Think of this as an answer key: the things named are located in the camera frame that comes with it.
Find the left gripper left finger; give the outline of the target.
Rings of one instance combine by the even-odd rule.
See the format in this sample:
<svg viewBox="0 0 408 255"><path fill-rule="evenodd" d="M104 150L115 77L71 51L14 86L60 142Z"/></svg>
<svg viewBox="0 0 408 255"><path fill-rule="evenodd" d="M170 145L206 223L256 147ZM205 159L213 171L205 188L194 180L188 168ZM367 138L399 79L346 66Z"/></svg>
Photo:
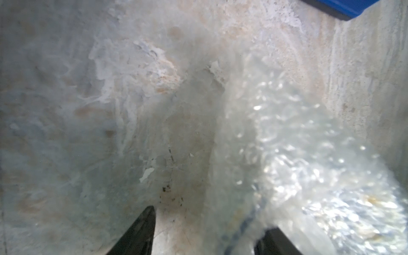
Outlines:
<svg viewBox="0 0 408 255"><path fill-rule="evenodd" d="M107 255L151 255L156 226L156 210L148 206Z"/></svg>

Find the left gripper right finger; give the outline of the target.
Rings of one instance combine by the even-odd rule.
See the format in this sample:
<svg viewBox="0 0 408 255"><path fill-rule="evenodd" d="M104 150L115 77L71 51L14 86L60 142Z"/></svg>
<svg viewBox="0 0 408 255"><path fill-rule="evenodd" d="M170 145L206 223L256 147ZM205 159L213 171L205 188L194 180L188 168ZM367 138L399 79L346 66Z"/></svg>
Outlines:
<svg viewBox="0 0 408 255"><path fill-rule="evenodd" d="M255 255L302 255L279 228L267 230L254 247L254 253Z"/></svg>

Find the blue patterned ceramic bowl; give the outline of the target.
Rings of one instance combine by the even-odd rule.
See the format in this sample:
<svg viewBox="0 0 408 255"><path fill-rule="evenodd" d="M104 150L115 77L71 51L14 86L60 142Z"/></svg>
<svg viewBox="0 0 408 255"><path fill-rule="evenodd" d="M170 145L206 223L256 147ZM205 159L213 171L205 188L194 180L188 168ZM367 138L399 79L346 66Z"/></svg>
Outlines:
<svg viewBox="0 0 408 255"><path fill-rule="evenodd" d="M388 176L325 183L276 204L266 192L222 250L255 254L267 230L279 228L302 255L405 255L408 202Z"/></svg>

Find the clear bubble wrap sheet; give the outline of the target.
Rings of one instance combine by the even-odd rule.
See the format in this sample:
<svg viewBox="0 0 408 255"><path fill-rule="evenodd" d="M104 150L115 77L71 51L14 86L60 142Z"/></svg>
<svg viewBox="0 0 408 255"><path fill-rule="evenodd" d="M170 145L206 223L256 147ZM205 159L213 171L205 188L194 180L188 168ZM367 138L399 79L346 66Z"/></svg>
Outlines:
<svg viewBox="0 0 408 255"><path fill-rule="evenodd" d="M223 255L259 192L279 204L301 190L365 176L388 176L399 185L372 148L283 71L239 54L217 120L200 252Z"/></svg>

